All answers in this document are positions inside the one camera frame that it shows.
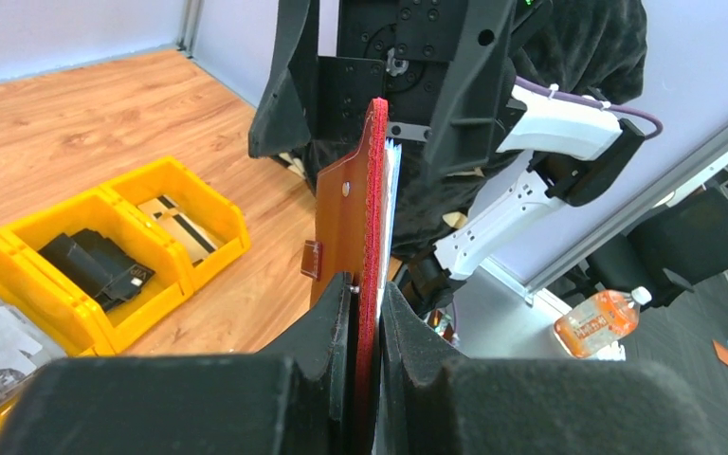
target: white bottle cap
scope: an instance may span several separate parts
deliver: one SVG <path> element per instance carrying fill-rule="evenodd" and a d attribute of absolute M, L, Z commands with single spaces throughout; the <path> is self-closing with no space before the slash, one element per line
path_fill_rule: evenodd
<path fill-rule="evenodd" d="M 632 289 L 632 299 L 639 305 L 645 305 L 651 301 L 651 293 L 643 286 Z"/>

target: orange liquid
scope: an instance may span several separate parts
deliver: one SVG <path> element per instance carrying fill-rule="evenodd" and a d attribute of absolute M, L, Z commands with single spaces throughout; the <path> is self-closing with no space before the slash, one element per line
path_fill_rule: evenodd
<path fill-rule="evenodd" d="M 640 313 L 624 295 L 601 291 L 554 323 L 554 331 L 571 354 L 586 358 L 623 338 L 638 326 Z"/>

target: chair backrest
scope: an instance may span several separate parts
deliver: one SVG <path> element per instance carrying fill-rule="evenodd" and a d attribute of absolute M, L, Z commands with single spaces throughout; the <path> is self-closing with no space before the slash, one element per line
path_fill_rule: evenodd
<path fill-rule="evenodd" d="M 628 240 L 658 282 L 663 268 L 702 282 L 728 269 L 728 200 L 717 190 L 688 197 L 644 221 Z"/>

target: wooden tabletop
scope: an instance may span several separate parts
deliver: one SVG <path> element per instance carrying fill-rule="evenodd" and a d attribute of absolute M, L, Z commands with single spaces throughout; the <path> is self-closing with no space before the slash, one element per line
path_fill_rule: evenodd
<path fill-rule="evenodd" d="M 241 208 L 252 248 L 128 354 L 256 351 L 308 309 L 314 197 L 247 156 L 253 113 L 173 50 L 0 84 L 0 226 L 172 155 Z"/>

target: chair armrest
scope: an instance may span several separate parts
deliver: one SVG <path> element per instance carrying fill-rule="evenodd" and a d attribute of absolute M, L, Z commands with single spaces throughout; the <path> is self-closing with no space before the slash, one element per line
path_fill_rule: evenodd
<path fill-rule="evenodd" d="M 663 273 L 665 273 L 665 277 L 668 278 L 671 284 L 679 287 L 683 291 L 691 293 L 694 292 L 693 284 L 691 284 L 688 280 L 686 280 L 679 274 L 668 270 L 667 268 L 663 268 Z"/>

